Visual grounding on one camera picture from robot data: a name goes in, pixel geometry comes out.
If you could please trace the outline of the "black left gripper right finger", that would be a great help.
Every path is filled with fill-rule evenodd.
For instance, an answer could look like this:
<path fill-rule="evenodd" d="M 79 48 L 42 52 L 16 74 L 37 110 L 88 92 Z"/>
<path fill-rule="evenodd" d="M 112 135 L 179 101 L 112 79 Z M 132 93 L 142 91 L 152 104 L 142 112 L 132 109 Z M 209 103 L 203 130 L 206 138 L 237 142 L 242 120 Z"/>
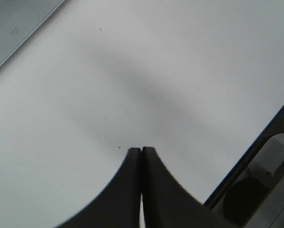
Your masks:
<path fill-rule="evenodd" d="M 155 148 L 142 150 L 142 199 L 147 228 L 233 228 L 194 199 L 167 170 Z"/>

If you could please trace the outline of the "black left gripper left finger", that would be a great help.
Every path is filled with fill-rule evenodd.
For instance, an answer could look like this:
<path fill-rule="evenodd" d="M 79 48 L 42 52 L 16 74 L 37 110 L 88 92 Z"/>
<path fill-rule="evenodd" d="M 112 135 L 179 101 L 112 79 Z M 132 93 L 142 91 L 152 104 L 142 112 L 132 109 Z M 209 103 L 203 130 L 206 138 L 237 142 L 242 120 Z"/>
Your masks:
<path fill-rule="evenodd" d="M 59 228 L 138 228 L 141 202 L 140 148 L 130 148 L 109 184 Z"/>

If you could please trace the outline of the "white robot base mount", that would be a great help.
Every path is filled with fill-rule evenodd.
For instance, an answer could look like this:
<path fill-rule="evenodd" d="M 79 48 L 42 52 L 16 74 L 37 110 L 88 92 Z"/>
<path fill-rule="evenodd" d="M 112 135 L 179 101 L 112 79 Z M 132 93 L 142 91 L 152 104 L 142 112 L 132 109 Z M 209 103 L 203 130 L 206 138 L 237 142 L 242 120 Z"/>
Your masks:
<path fill-rule="evenodd" d="M 257 179 L 270 191 L 243 225 L 232 223 L 240 228 L 284 228 L 284 133 L 268 139 L 231 187 L 249 177 Z M 213 207 L 213 212 L 224 219 L 224 198 L 230 188 Z"/>

